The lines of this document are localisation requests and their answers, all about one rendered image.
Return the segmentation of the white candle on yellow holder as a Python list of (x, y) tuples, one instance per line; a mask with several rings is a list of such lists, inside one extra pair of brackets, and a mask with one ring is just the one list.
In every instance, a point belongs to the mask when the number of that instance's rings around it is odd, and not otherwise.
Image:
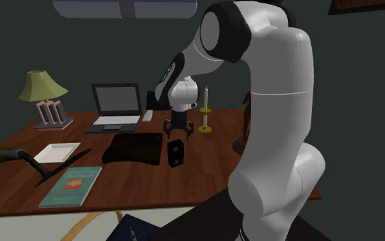
[(209, 133), (211, 132), (211, 128), (208, 126), (208, 113), (211, 112), (211, 109), (208, 107), (208, 100), (209, 100), (209, 90), (207, 87), (204, 89), (204, 107), (200, 108), (200, 112), (203, 113), (203, 123), (202, 126), (198, 128), (198, 130), (202, 133)]

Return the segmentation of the brown figure statue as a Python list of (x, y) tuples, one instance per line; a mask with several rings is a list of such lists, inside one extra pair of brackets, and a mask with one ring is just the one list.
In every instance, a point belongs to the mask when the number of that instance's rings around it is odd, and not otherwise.
[(248, 127), (250, 124), (250, 117), (251, 117), (251, 92), (248, 92), (243, 100), (243, 104), (246, 104), (247, 106), (245, 107), (244, 113), (243, 113), (243, 136), (238, 138), (233, 142), (232, 148), (233, 151), (242, 155), (245, 146), (248, 141)]

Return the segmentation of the wooden chair with blue seat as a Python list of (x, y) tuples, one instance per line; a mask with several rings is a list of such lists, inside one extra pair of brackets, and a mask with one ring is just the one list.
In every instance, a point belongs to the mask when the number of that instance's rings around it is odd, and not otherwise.
[[(149, 236), (159, 230), (158, 226), (132, 215), (123, 214), (121, 211), (115, 211), (115, 213), (118, 224), (106, 241), (149, 241)], [(70, 229), (61, 241), (73, 241), (84, 227), (101, 214), (103, 213), (93, 212), (87, 214)]]

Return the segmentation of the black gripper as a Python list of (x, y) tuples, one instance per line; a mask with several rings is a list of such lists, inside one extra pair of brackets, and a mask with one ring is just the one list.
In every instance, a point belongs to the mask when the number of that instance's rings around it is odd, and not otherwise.
[(163, 131), (170, 139), (173, 129), (184, 129), (187, 134), (187, 140), (194, 132), (194, 122), (187, 120), (187, 112), (177, 112), (172, 110), (172, 119), (165, 119), (163, 123)]

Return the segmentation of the white square tray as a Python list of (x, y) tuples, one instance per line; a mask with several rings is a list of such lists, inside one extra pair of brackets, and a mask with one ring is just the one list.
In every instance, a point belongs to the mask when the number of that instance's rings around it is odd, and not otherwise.
[(80, 144), (80, 142), (48, 144), (34, 159), (40, 164), (65, 162)]

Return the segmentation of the teal book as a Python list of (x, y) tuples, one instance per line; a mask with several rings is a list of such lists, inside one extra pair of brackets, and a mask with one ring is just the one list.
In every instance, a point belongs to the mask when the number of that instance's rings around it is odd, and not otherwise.
[(81, 207), (101, 171), (101, 166), (68, 168), (39, 208)]

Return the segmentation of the black cloth mat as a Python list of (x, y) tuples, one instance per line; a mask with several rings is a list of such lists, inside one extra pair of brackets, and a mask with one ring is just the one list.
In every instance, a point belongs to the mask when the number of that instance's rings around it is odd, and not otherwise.
[(158, 166), (162, 142), (162, 133), (116, 134), (101, 159), (104, 164), (141, 162)]

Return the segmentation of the grey open laptop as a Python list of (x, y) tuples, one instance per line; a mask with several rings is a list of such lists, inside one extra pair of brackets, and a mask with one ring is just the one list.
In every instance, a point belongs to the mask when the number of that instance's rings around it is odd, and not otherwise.
[(142, 118), (138, 84), (92, 84), (99, 117), (85, 134), (134, 133)]

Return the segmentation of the dark blue chair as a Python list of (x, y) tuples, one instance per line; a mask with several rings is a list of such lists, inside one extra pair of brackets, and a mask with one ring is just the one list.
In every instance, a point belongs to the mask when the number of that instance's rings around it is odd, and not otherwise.
[(148, 91), (146, 95), (146, 110), (170, 110), (170, 105), (160, 104), (155, 98), (154, 91)]

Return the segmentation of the black speaker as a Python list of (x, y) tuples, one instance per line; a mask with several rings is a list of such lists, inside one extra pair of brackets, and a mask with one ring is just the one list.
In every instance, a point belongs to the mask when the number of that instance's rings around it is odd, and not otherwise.
[(182, 140), (174, 140), (167, 143), (168, 164), (171, 168), (184, 162), (184, 143)]

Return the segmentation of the brown wooden desk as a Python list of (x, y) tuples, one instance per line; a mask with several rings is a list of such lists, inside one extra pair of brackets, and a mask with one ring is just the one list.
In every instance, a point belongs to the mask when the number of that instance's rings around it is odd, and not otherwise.
[[(195, 131), (187, 137), (174, 130), (171, 139), (185, 144), (185, 162), (176, 168), (161, 153), (159, 165), (137, 162), (102, 163), (102, 155), (112, 141), (110, 134), (87, 134), (96, 119), (94, 112), (76, 113), (62, 131), (38, 131), (29, 125), (3, 142), (4, 147), (20, 147), (36, 155), (48, 144), (76, 142), (85, 155), (78, 166), (100, 166), (102, 171), (82, 212), (144, 210), (198, 205), (226, 188), (228, 177), (239, 162), (232, 143), (241, 136), (240, 109), (213, 110), (209, 115), (212, 132)], [(41, 209), (39, 203), (56, 183), (41, 176), (24, 161), (0, 164), (0, 241), (59, 241), (66, 233), (62, 219), (73, 208)]]

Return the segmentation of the brown framed wall picture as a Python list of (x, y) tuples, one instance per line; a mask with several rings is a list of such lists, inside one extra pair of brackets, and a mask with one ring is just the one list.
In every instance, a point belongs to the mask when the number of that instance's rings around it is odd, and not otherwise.
[(385, 0), (332, 0), (328, 15), (385, 10)]

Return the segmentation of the dark robot stand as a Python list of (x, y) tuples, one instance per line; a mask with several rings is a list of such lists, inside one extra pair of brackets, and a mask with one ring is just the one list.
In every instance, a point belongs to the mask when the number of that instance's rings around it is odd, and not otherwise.
[[(235, 241), (242, 221), (243, 214), (224, 189), (150, 234), (148, 241)], [(287, 241), (331, 240), (298, 216)]]

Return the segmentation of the green shade table lamp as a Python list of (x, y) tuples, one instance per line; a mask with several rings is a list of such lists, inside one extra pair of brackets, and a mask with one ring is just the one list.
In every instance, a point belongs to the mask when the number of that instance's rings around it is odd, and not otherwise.
[(53, 78), (43, 70), (29, 71), (26, 73), (24, 88), (19, 99), (34, 102), (41, 123), (35, 126), (40, 131), (64, 130), (74, 118), (67, 117), (64, 106), (56, 98), (68, 93)]

